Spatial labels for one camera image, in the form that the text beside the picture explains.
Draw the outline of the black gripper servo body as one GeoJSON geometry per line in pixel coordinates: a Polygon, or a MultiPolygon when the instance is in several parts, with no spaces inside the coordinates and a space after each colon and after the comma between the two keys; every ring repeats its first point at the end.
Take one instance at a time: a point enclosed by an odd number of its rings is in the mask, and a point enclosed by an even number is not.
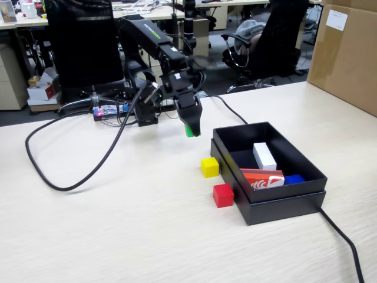
{"type": "Polygon", "coordinates": [[[192,91],[178,95],[174,105],[179,116],[200,116],[203,109],[200,99],[192,91]]]}

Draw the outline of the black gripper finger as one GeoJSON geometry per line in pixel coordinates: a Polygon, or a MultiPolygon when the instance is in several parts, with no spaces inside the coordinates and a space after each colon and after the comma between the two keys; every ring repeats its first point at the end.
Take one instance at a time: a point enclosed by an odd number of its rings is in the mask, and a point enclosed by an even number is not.
{"type": "Polygon", "coordinates": [[[189,118],[189,126],[186,127],[185,125],[185,132],[186,136],[200,136],[201,129],[200,129],[200,119],[202,114],[201,107],[188,107],[190,111],[190,118],[189,118]]]}
{"type": "Polygon", "coordinates": [[[177,114],[179,119],[184,123],[186,127],[189,126],[190,111],[187,108],[178,108],[177,114]]]}

